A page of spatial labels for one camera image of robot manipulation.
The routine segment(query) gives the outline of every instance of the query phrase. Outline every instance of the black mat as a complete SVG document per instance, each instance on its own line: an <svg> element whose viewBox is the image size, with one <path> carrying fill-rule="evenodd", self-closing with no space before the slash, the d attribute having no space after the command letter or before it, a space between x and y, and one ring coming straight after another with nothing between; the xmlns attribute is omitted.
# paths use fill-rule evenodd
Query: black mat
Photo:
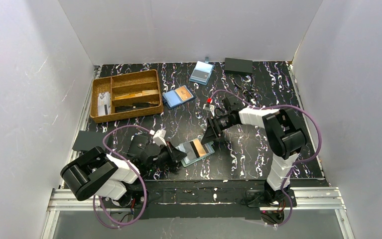
<svg viewBox="0 0 382 239"><path fill-rule="evenodd" d="M167 92L186 85L196 96L195 99L173 109L165 107L161 115L138 117L109 123L96 124L89 119L87 130L109 132L125 124L137 124L154 130L165 128L166 140L178 145L195 139L204 133L205 121L209 112L202 109L203 104L216 89L226 89L243 97L232 83L248 84L251 78L224 74L223 63L214 63L215 67L208 85L203 86L189 81L195 63L158 63L158 64L123 64L103 65L100 77L156 69L160 78L161 89ZM285 62L254 62L252 80L255 82L256 105L272 106L290 104L299 106L295 90ZM218 93L220 101L227 93ZM126 155L131 137L139 133L137 129L122 129L114 134L109 145ZM215 153L189 167L157 170L148 179L155 180L233 180L266 179L270 170L272 151L266 141L265 131L250 125L237 125L225 132L221 141L215 141ZM311 144L302 150L302 158L313 153ZM294 178L322 178L316 160L307 165L298 165Z"/></svg>

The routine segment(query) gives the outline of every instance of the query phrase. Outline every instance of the white backdrop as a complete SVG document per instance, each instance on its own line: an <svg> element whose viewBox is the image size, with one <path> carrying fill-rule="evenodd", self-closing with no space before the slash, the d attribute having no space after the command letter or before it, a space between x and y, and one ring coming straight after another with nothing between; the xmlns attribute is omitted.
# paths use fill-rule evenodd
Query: white backdrop
<svg viewBox="0 0 382 239"><path fill-rule="evenodd" d="M41 236L93 69L57 0L0 0L0 239Z"/></svg>
<svg viewBox="0 0 382 239"><path fill-rule="evenodd" d="M382 238L382 1L324 0L294 72L355 237Z"/></svg>
<svg viewBox="0 0 382 239"><path fill-rule="evenodd" d="M95 65L290 61L322 0L60 0Z"/></svg>

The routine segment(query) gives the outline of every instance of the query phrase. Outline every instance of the card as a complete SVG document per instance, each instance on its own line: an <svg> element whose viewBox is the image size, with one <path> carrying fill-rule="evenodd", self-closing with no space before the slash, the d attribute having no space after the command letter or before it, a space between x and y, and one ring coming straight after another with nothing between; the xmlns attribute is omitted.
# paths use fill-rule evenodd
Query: card
<svg viewBox="0 0 382 239"><path fill-rule="evenodd" d="M112 106L109 92L102 92L98 94L97 110L98 116L106 116L111 114Z"/></svg>
<svg viewBox="0 0 382 239"><path fill-rule="evenodd" d="M198 157L203 157L204 155L207 154L207 152L205 151L203 145L201 144L201 141L200 139L196 138L194 139L192 142L191 142L191 145L192 145L192 148L194 148L198 155Z"/></svg>
<svg viewBox="0 0 382 239"><path fill-rule="evenodd" d="M214 65L198 61L194 68L194 71L189 78L189 81L196 82L198 84L207 85L210 79L211 72L214 69Z"/></svg>
<svg viewBox="0 0 382 239"><path fill-rule="evenodd" d="M192 95L189 92L189 90L186 88L186 86L181 86L181 87L177 88L175 91L182 101L186 101L186 100L192 98Z"/></svg>

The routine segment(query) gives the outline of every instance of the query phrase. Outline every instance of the black box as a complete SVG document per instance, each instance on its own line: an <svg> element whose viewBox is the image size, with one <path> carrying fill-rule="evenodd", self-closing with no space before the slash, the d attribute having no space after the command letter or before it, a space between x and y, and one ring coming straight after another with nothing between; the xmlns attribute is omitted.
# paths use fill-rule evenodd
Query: black box
<svg viewBox="0 0 382 239"><path fill-rule="evenodd" d="M252 75L253 74L253 61L240 60L235 58L225 59L225 73L239 74L239 75Z"/></svg>
<svg viewBox="0 0 382 239"><path fill-rule="evenodd" d="M76 136L75 142L72 146L72 150L80 152L89 151L97 146L104 148L103 139L106 135L107 133L80 130L78 132L78 136Z"/></svg>

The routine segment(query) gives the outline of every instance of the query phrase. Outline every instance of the wooden tray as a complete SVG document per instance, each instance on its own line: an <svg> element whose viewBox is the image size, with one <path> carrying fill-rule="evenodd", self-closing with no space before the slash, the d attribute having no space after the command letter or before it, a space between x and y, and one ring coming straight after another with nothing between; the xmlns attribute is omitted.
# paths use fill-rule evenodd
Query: wooden tray
<svg viewBox="0 0 382 239"><path fill-rule="evenodd" d="M158 90L158 94L115 100L116 96L128 93L141 92L145 90ZM112 110L111 114L109 115L98 116L97 98L98 94L103 92L110 92L112 100ZM115 107L128 106L132 105L133 103L145 102L151 102L153 104L157 104L157 106L115 113ZM160 82L158 80L158 74L156 70L104 77L95 79L93 81L93 95L91 99L90 117L96 123L160 114L163 112L163 108L164 105L161 99Z"/></svg>

